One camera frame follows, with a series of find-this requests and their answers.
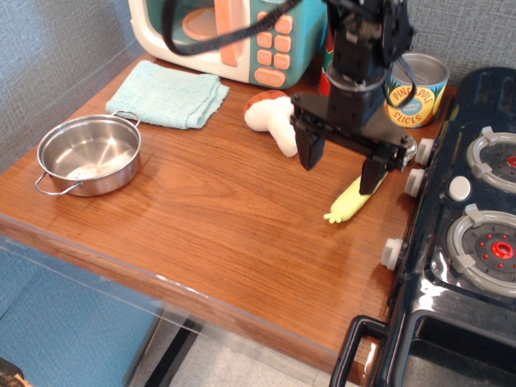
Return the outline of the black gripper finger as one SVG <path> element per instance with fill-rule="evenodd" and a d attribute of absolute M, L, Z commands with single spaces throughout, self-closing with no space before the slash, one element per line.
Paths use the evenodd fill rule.
<path fill-rule="evenodd" d="M 294 130 L 300 163 L 305 170 L 310 170 L 323 155 L 325 139 L 303 123 L 296 124 Z"/>
<path fill-rule="evenodd" d="M 383 156 L 368 157 L 363 166 L 360 180 L 360 194 L 372 194 L 385 177 L 388 160 Z"/>

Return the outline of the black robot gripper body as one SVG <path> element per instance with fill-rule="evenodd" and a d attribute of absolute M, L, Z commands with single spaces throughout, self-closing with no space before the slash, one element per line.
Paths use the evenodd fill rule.
<path fill-rule="evenodd" d="M 293 127 L 303 123 L 325 142 L 349 148 L 366 159 L 383 156 L 388 171 L 403 170 L 409 164 L 410 137 L 385 115 L 385 72 L 357 81 L 331 66 L 328 77 L 329 96 L 296 93 L 291 97 Z"/>

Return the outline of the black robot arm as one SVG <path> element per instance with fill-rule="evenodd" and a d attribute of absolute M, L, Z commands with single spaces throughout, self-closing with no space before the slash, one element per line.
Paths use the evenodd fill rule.
<path fill-rule="evenodd" d="M 330 93 L 291 98 L 299 160 L 312 169 L 326 141 L 363 154 L 360 193 L 372 194 L 386 173 L 407 164 L 409 136 L 387 117 L 385 104 L 392 67 L 403 62 L 414 29 L 405 1 L 330 1 L 328 10 Z"/>

